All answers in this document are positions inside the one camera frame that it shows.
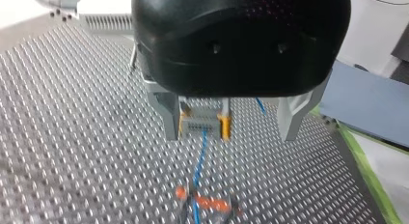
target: blue cable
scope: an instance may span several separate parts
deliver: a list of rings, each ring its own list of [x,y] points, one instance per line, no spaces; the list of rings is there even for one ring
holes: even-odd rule
[[[195,187],[199,186],[199,178],[201,177],[201,171],[203,168],[203,163],[204,163],[204,159],[205,159],[205,149],[207,147],[206,144],[206,130],[204,130],[203,132],[204,134],[204,141],[202,143],[202,151],[201,151],[201,155],[199,156],[199,161],[198,161],[198,165],[196,166],[196,172],[195,172],[195,176],[193,177],[193,184],[195,185]],[[199,206],[196,203],[195,198],[193,198],[192,200],[192,205],[193,205],[193,217],[195,220],[195,224],[201,224],[201,219],[199,217]]]
[[[259,108],[261,109],[262,114],[265,115],[265,109],[264,106],[262,105],[262,102],[259,98],[256,98],[257,103],[259,104]]]

